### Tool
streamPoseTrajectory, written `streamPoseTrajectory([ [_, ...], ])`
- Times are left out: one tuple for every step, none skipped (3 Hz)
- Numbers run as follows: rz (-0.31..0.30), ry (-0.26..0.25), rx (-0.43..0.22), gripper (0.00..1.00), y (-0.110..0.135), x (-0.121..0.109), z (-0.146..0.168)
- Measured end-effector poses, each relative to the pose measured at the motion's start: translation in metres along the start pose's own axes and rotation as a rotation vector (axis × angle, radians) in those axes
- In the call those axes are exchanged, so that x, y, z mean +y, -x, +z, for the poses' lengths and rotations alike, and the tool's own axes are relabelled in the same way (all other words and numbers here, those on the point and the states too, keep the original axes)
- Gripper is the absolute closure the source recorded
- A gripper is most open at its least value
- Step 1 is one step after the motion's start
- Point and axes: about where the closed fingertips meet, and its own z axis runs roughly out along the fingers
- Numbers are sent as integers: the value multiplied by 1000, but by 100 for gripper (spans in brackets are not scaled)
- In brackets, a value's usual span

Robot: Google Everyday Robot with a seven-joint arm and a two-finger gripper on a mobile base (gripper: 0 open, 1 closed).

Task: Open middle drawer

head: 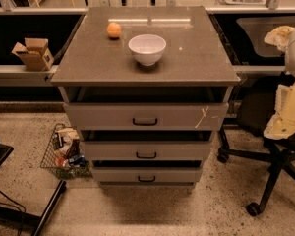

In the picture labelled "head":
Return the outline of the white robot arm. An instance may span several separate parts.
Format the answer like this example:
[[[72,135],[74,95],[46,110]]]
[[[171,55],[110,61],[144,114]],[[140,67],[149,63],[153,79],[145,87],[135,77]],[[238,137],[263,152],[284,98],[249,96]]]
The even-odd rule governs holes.
[[[265,36],[264,42],[285,53],[285,71],[295,77],[295,28],[277,27]],[[292,86],[278,85],[274,110],[275,113],[265,127],[264,136],[281,140],[295,134],[295,82]]]

